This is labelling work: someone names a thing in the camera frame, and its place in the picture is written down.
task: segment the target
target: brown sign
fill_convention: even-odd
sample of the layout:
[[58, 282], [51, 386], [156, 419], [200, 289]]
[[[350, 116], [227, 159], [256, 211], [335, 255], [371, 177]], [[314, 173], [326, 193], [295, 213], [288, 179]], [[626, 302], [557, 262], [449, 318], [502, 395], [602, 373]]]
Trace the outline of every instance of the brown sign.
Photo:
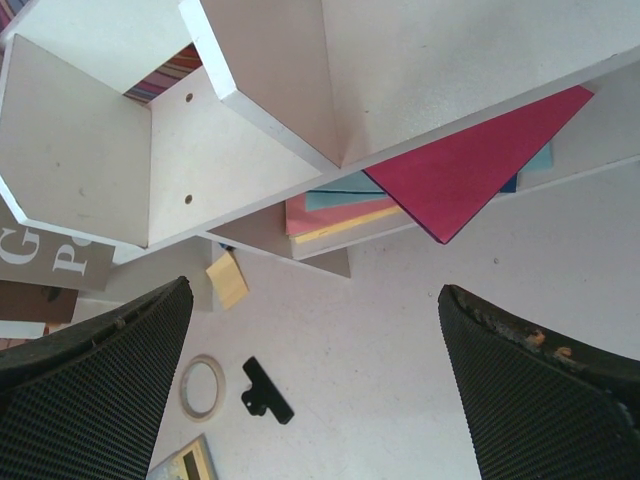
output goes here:
[[0, 279], [104, 290], [114, 247], [24, 227], [0, 198]]

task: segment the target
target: stack of paper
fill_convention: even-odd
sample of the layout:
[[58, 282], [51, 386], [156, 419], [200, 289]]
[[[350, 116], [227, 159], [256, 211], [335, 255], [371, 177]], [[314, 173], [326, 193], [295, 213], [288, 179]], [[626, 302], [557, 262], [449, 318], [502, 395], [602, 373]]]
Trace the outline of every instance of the stack of paper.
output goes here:
[[402, 212], [402, 209], [386, 195], [377, 195], [372, 197], [373, 200], [366, 201], [359, 197], [357, 201], [348, 198], [344, 203], [336, 206], [311, 210], [307, 207], [309, 195], [309, 192], [298, 195], [286, 202], [287, 234], [296, 243], [343, 232]]

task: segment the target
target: white shelving unit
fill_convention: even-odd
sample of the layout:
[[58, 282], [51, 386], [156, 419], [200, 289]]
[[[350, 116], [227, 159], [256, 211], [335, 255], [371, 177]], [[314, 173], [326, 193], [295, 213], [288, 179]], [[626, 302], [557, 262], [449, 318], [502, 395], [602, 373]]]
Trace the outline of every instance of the white shelving unit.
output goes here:
[[[204, 237], [348, 276], [346, 247], [412, 220], [296, 244], [284, 200], [585, 82], [553, 169], [494, 201], [640, 155], [635, 0], [134, 4], [31, 0], [0, 35], [0, 193], [117, 264]], [[121, 96], [192, 41], [203, 67]]]

